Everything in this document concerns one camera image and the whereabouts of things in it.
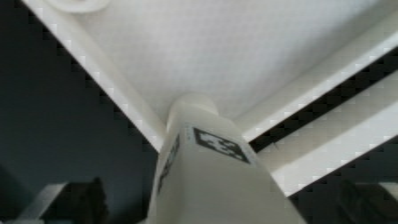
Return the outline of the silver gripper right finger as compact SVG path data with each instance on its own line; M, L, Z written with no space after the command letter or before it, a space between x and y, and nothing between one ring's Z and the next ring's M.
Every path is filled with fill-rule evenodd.
M335 224L398 224L398 182L344 180L335 202Z

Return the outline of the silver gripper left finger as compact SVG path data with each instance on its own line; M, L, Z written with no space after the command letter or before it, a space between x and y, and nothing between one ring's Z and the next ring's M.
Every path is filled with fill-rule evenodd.
M106 224L101 179L48 184L10 224Z

